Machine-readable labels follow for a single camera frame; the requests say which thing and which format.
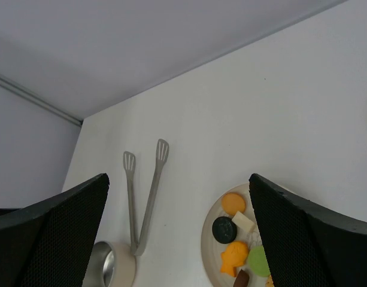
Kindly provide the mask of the black round cookie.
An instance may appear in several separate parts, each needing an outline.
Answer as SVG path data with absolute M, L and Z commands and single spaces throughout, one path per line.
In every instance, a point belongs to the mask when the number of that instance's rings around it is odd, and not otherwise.
M 212 224 L 212 234 L 215 240 L 221 244 L 229 244 L 236 239 L 238 229 L 227 216 L 216 218 Z

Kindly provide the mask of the orange fish-shaped cookie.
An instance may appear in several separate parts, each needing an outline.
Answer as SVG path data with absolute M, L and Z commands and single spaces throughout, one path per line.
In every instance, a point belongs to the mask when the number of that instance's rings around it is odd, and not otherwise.
M 220 272 L 236 277 L 236 269 L 245 264 L 248 253 L 248 245 L 245 242 L 234 241 L 228 244 L 225 251 L 221 253 L 222 265 Z

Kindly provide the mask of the green round cookie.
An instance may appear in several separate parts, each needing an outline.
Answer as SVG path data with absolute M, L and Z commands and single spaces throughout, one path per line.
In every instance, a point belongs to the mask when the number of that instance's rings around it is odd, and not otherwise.
M 263 246 L 254 247 L 247 257 L 247 262 L 255 275 L 268 277 L 271 274 Z

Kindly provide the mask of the brown chocolate piece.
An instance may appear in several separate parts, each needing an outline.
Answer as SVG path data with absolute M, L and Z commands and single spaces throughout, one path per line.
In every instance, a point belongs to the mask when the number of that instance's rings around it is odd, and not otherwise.
M 243 269 L 241 269 L 235 278 L 233 287 L 248 287 L 250 281 L 250 275 Z

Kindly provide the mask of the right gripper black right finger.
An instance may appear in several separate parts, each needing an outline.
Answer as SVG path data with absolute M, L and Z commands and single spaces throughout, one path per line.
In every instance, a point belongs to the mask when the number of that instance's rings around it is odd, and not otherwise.
M 367 222 L 254 173 L 251 203 L 275 286 L 367 286 Z

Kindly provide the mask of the orange round macaron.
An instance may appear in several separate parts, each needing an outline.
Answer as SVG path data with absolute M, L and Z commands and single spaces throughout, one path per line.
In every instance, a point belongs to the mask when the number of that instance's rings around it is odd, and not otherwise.
M 246 202 L 238 193 L 227 193 L 222 197 L 221 205 L 223 210 L 230 216 L 235 216 L 237 212 L 244 213 Z

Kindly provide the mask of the metal serving tongs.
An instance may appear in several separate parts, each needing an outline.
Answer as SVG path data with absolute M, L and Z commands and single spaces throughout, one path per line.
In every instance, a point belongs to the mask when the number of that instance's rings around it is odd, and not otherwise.
M 134 195 L 134 175 L 136 168 L 136 157 L 133 153 L 125 151 L 123 153 L 123 168 L 126 174 L 127 192 L 128 192 L 128 209 L 129 209 L 129 226 L 131 238 L 131 253 L 140 257 L 147 246 L 148 233 L 153 214 L 154 203 L 157 196 L 160 177 L 162 170 L 169 156 L 169 143 L 164 139 L 159 139 L 156 147 L 156 162 L 151 182 L 150 192 L 148 195 L 147 205 L 144 218 L 142 221 L 141 233 L 137 236 L 137 220 L 135 210 L 135 195 Z

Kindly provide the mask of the yellow round biscuit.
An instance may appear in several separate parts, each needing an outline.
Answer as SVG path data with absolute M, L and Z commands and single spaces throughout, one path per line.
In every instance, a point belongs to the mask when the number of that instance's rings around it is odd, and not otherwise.
M 273 283 L 273 279 L 271 275 L 268 276 L 266 283 L 265 283 L 265 287 L 274 287 L 274 283 Z

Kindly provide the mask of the beige round plate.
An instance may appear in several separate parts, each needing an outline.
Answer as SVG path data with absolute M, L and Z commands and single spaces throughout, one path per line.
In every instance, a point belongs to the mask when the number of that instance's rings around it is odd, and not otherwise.
M 201 257 L 213 286 L 273 286 L 252 207 L 249 184 L 224 193 L 210 208 Z

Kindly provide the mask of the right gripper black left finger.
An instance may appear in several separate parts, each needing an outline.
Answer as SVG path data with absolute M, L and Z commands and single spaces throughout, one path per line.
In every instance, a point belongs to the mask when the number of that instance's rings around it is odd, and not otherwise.
M 81 286 L 108 190 L 102 173 L 30 206 L 0 208 L 0 286 Z

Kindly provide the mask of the steel-lined beige lunch box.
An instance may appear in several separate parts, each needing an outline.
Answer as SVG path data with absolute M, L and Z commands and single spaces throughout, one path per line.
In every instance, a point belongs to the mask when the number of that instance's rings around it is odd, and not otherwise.
M 82 286 L 128 287 L 136 275 L 130 246 L 101 241 L 94 244 Z

